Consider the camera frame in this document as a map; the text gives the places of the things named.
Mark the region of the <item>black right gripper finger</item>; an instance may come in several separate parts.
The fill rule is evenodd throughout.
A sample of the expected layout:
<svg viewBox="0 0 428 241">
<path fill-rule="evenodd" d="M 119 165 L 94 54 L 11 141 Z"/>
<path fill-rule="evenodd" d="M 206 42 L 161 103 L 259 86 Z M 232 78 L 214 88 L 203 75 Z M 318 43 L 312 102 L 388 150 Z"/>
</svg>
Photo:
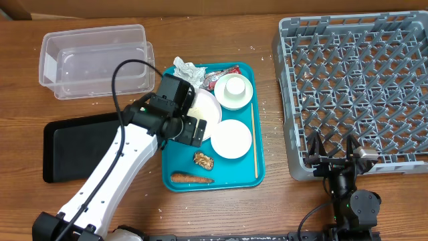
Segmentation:
<svg viewBox="0 0 428 241">
<path fill-rule="evenodd" d="M 354 135 L 349 134 L 346 137 L 346 157 L 352 158 L 354 154 L 354 150 L 359 148 L 361 144 L 357 141 Z"/>
<path fill-rule="evenodd" d="M 308 137 L 308 144 L 310 146 L 308 150 L 308 156 L 326 156 L 326 151 L 321 140 L 320 134 L 317 131 L 313 131 Z"/>
</svg>

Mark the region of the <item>white plate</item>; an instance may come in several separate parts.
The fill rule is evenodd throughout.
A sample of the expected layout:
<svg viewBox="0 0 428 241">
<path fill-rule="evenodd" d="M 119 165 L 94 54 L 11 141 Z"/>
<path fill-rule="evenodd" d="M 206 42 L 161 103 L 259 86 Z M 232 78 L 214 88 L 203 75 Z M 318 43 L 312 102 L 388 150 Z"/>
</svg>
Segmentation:
<svg viewBox="0 0 428 241">
<path fill-rule="evenodd" d="M 195 117 L 197 122 L 200 120 L 207 121 L 203 135 L 203 141 L 206 141 L 211 137 L 214 128 L 222 120 L 221 105 L 210 92 L 200 88 L 195 91 L 195 99 L 187 115 Z"/>
</svg>

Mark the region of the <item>red snack wrapper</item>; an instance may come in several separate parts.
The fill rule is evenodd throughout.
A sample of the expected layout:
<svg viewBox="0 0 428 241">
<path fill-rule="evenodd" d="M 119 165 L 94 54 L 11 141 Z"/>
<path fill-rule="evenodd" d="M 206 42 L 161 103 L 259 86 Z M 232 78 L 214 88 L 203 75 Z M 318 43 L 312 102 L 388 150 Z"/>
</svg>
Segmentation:
<svg viewBox="0 0 428 241">
<path fill-rule="evenodd" d="M 224 70 L 207 73 L 205 75 L 205 79 L 201 85 L 201 88 L 207 91 L 214 90 L 217 81 L 226 74 L 241 74 L 241 70 L 238 65 L 234 65 Z"/>
</svg>

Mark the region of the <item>white napkin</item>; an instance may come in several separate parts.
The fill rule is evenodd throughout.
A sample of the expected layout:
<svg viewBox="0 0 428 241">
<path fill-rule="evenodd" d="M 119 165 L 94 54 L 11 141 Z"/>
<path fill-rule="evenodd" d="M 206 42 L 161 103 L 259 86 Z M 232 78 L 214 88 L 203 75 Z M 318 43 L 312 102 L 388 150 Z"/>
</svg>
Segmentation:
<svg viewBox="0 0 428 241">
<path fill-rule="evenodd" d="M 184 62 L 180 57 L 173 61 L 174 76 L 186 80 L 194 88 L 200 88 L 205 80 L 206 67 L 196 67 L 192 62 Z"/>
</svg>

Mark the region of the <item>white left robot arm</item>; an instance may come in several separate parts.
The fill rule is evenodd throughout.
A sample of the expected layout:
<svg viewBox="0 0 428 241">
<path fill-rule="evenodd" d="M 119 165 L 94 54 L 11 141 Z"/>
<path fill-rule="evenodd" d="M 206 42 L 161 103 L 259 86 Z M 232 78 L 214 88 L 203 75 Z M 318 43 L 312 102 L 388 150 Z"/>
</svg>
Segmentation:
<svg viewBox="0 0 428 241">
<path fill-rule="evenodd" d="M 136 174 L 168 140 L 201 145 L 206 122 L 187 114 L 194 99 L 191 93 L 149 93 L 120 111 L 120 126 L 101 162 L 56 215 L 40 213 L 33 240 L 144 240 L 129 226 L 108 228 Z"/>
</svg>

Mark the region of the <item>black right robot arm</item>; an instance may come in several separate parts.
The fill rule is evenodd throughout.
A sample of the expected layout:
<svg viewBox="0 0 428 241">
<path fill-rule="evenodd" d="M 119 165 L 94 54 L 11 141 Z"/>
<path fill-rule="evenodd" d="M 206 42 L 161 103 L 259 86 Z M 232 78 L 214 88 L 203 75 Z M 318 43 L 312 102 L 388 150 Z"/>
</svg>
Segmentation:
<svg viewBox="0 0 428 241">
<path fill-rule="evenodd" d="M 377 163 L 379 154 L 374 149 L 363 147 L 353 135 L 346 138 L 346 155 L 335 157 L 327 153 L 319 133 L 314 131 L 308 139 L 310 149 L 305 164 L 315 166 L 313 174 L 321 177 L 324 191 L 330 201 L 314 208 L 298 226 L 299 240 L 380 240 L 372 233 L 377 225 L 377 215 L 382 203 L 379 194 L 358 189 L 357 177 L 367 173 Z M 335 223 L 316 233 L 302 232 L 304 222 L 317 211 L 332 206 Z"/>
</svg>

